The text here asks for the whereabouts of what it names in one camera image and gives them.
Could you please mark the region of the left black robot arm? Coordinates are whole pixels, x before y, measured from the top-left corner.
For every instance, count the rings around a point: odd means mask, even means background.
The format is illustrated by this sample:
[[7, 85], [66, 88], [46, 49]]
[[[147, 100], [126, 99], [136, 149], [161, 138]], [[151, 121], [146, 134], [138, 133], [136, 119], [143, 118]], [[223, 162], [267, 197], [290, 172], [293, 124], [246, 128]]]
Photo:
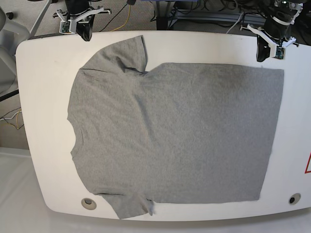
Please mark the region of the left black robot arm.
[[257, 28], [251, 24], [241, 27], [257, 36], [257, 62], [267, 58], [283, 60], [288, 46], [299, 47], [289, 29], [302, 12], [304, 3], [305, 0], [269, 0], [258, 4], [266, 17], [264, 25]]

